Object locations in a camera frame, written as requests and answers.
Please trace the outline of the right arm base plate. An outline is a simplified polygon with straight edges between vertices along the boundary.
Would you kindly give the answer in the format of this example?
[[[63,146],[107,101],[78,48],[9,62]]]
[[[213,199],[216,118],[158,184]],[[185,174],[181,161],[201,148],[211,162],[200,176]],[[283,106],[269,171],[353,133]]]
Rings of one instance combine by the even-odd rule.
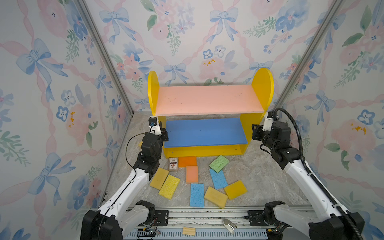
[[[263,210],[248,210],[247,214],[247,216],[244,216],[244,219],[249,221],[251,227],[269,226],[265,220],[265,213]]]

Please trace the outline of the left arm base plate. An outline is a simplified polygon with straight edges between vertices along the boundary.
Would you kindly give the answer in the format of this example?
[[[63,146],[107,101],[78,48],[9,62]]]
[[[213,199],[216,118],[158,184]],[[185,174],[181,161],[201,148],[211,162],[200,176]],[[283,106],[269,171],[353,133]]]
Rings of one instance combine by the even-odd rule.
[[[166,227],[169,221],[168,210],[150,210],[147,219],[141,224],[144,227]]]

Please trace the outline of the green sponge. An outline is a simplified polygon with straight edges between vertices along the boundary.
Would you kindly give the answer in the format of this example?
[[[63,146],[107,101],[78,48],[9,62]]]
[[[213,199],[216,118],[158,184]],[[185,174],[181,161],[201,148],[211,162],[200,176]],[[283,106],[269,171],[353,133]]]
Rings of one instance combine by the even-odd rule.
[[[229,162],[230,160],[226,157],[218,156],[213,162],[209,164],[209,167],[216,173],[219,173],[226,165],[229,164]]]

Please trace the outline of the dull yellow sponge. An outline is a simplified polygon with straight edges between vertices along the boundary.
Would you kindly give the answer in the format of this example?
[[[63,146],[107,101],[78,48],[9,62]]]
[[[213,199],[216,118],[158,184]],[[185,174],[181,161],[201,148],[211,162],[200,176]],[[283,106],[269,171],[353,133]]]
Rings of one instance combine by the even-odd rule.
[[[158,168],[157,172],[155,173],[155,175],[151,180],[150,187],[160,190],[164,182],[166,181],[168,175],[169,175],[168,170]]]

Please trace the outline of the deep yellow sponge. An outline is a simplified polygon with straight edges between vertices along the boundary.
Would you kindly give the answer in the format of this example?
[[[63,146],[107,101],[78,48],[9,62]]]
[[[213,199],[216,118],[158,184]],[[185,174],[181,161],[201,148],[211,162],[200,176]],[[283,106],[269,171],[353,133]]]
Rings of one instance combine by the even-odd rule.
[[[233,200],[248,192],[247,188],[245,187],[244,183],[241,180],[236,181],[235,183],[224,187],[224,190],[229,200]]]

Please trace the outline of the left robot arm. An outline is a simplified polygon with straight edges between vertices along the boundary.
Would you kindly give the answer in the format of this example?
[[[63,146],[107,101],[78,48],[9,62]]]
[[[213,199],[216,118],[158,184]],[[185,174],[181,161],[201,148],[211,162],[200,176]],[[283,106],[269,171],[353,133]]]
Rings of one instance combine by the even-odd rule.
[[[144,133],[142,150],[126,181],[98,210],[89,210],[83,217],[81,240],[122,240],[137,226],[154,223],[154,204],[139,201],[132,210],[128,208],[157,172],[163,143],[168,140],[167,130],[160,125]]]

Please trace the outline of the tan yellow sponge front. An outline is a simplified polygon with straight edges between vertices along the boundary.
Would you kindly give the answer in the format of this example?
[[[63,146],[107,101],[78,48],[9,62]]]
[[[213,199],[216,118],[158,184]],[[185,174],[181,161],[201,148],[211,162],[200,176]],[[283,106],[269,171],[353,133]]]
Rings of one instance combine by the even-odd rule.
[[[226,206],[228,196],[212,187],[208,187],[204,199],[223,209]]]

